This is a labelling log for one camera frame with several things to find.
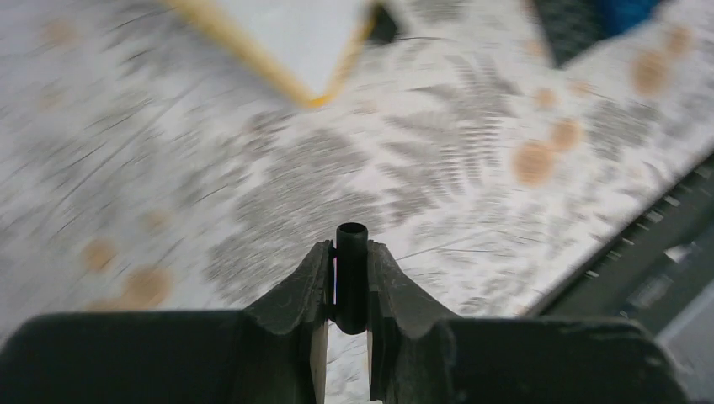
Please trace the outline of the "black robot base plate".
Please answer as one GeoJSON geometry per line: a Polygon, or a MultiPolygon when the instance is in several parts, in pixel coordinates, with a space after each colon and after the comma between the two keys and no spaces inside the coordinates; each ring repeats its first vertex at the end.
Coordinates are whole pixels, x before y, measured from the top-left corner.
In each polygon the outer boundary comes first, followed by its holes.
{"type": "Polygon", "coordinates": [[[713,331],[713,158],[607,242],[528,316],[616,316],[666,337],[713,331]]]}

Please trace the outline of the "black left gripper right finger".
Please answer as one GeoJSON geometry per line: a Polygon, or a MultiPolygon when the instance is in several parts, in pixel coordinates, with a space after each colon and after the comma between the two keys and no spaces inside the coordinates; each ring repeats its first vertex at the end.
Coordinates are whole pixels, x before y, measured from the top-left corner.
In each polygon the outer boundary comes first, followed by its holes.
{"type": "Polygon", "coordinates": [[[674,366],[633,322],[464,317],[369,242],[370,398],[385,403],[686,403],[674,366]]]}

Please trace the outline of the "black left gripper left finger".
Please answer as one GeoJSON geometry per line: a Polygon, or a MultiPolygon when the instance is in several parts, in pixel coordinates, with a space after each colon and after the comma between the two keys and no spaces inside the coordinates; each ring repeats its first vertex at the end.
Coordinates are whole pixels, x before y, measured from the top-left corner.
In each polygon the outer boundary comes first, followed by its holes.
{"type": "Polygon", "coordinates": [[[1,352],[4,403],[321,403],[330,242],[242,310],[63,312],[1,352]]]}

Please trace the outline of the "black marker cap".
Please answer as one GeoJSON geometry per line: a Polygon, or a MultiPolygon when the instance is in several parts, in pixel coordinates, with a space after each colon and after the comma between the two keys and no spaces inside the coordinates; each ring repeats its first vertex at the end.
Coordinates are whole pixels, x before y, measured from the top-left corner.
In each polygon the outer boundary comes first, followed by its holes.
{"type": "Polygon", "coordinates": [[[360,223],[343,223],[334,241],[334,322],[342,332],[357,335],[367,323],[368,230],[360,223]]]}

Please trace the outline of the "yellow framed whiteboard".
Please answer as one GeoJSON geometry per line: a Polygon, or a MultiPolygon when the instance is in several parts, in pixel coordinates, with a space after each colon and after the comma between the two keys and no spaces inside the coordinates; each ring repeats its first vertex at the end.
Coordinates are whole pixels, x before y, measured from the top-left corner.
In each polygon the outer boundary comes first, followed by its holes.
{"type": "Polygon", "coordinates": [[[292,101],[318,108],[339,92],[376,24],[375,1],[170,1],[190,25],[292,101]]]}

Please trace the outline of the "dark grey brick baseplate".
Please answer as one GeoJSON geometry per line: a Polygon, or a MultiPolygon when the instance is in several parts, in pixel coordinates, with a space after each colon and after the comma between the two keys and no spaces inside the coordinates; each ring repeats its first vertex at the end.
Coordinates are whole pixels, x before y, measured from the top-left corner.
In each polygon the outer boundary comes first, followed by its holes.
{"type": "Polygon", "coordinates": [[[535,0],[532,4],[556,68],[616,37],[606,36],[594,0],[535,0]]]}

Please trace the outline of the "blue toy brick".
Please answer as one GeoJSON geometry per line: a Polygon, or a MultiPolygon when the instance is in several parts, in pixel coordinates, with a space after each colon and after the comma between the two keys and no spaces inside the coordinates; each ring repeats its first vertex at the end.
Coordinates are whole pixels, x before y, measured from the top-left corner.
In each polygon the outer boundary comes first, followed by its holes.
{"type": "Polygon", "coordinates": [[[650,19],[659,4],[659,0],[594,0],[608,38],[621,35],[650,19]]]}

